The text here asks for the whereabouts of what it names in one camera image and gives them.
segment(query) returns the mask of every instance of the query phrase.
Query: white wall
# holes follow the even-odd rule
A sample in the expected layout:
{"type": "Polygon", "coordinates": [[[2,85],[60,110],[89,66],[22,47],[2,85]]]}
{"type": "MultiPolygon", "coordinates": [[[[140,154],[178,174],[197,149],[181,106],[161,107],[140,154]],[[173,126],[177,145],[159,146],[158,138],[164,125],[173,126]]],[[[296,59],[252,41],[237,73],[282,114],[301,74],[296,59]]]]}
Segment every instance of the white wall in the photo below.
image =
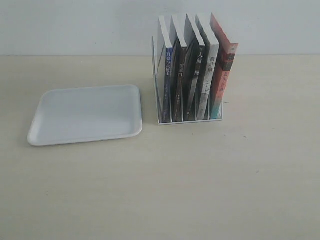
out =
{"type": "Polygon", "coordinates": [[[319,0],[1,0],[0,55],[150,55],[158,15],[219,11],[239,54],[319,54],[319,0]]]}

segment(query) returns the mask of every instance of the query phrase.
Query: red book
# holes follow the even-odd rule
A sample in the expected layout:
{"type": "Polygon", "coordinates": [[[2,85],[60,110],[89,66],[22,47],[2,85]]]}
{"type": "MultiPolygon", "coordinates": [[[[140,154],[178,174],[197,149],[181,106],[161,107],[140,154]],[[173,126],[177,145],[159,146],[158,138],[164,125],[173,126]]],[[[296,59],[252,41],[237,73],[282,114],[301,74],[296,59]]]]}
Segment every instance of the red book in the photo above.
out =
{"type": "Polygon", "coordinates": [[[235,59],[238,43],[228,37],[217,18],[211,14],[210,26],[220,43],[217,63],[211,84],[211,117],[217,119],[220,105],[225,93],[229,74],[235,59]]]}

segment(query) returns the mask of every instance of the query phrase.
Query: book spine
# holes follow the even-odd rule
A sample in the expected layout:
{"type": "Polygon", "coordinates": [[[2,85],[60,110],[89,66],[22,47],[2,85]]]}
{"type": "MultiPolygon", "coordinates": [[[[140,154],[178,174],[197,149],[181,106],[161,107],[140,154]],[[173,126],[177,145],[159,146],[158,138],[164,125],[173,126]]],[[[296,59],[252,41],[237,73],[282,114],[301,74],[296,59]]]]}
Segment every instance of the book spine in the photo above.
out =
{"type": "Polygon", "coordinates": [[[201,47],[200,51],[199,51],[199,55],[196,58],[196,62],[195,62],[194,74],[193,74],[193,77],[191,80],[192,82],[191,82],[191,86],[189,89],[189,96],[188,96],[187,106],[186,106],[186,110],[185,110],[185,120],[186,121],[189,120],[190,111],[191,111],[192,104],[193,104],[194,98],[195,98],[195,92],[196,92],[196,88],[197,88],[199,72],[200,72],[201,63],[202,63],[203,55],[204,55],[203,51],[204,51],[204,48],[201,47]]]}
{"type": "Polygon", "coordinates": [[[184,69],[185,69],[185,60],[186,60],[186,48],[181,48],[180,57],[179,57],[179,67],[178,67],[178,78],[176,85],[176,93],[174,99],[174,108],[173,108],[173,121],[177,122],[179,118],[179,113],[181,112],[181,92],[184,79],[184,69]]]}
{"type": "Polygon", "coordinates": [[[197,113],[198,120],[203,120],[205,118],[211,83],[212,83],[214,70],[217,62],[218,51],[219,51],[219,45],[212,45],[209,51],[207,65],[205,68],[205,75],[203,79],[203,85],[201,86],[201,92],[200,92],[201,95],[200,95],[200,102],[199,102],[199,108],[197,113]]]}
{"type": "Polygon", "coordinates": [[[164,94],[163,94],[164,96],[163,96],[163,110],[162,110],[163,123],[168,123],[170,121],[169,98],[170,98],[171,61],[172,61],[172,48],[167,48],[165,53],[165,76],[164,76],[164,94]]]}
{"type": "Polygon", "coordinates": [[[212,107],[210,119],[217,119],[220,105],[225,93],[229,74],[235,59],[235,54],[226,54],[222,49],[219,55],[219,61],[216,66],[212,88],[212,107]]]}

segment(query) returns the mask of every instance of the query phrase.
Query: book cover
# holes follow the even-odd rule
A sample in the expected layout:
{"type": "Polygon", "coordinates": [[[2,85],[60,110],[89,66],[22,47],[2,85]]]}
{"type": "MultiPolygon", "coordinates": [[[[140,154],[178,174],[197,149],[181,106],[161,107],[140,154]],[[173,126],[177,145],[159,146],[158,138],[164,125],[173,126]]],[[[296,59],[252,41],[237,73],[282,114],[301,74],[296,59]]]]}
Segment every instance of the book cover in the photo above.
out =
{"type": "Polygon", "coordinates": [[[189,14],[186,15],[185,19],[184,39],[187,49],[184,67],[185,78],[183,83],[183,114],[184,120],[189,121],[205,50],[205,43],[196,22],[191,19],[189,14]]]}
{"type": "Polygon", "coordinates": [[[157,39],[156,84],[160,103],[161,123],[171,121],[170,77],[172,65],[172,44],[165,18],[159,16],[157,39]]]}
{"type": "Polygon", "coordinates": [[[181,95],[184,79],[187,44],[180,27],[178,17],[172,15],[170,25],[170,41],[172,44],[172,67],[171,67],[171,98],[172,98],[172,121],[182,120],[181,95]]]}
{"type": "Polygon", "coordinates": [[[211,84],[211,116],[217,119],[220,105],[227,86],[229,74],[235,59],[238,43],[230,35],[226,35],[226,25],[222,26],[215,15],[211,14],[210,26],[220,43],[217,64],[215,65],[213,80],[211,84]]]}
{"type": "Polygon", "coordinates": [[[195,16],[195,23],[205,43],[197,87],[199,102],[197,120],[204,120],[220,44],[203,14],[195,16]]]}

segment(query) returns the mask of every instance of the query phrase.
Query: table surface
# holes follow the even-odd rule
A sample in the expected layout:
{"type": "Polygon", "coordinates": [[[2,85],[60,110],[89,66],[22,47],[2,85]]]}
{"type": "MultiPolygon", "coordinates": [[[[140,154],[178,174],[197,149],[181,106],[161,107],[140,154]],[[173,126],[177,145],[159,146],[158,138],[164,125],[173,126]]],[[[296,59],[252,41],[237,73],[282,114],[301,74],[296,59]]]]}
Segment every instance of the table surface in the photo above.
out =
{"type": "Polygon", "coordinates": [[[0,57],[0,239],[319,239],[319,64],[237,56],[223,121],[158,126],[150,57],[0,57]],[[45,92],[122,84],[140,135],[28,144],[45,92]]]}

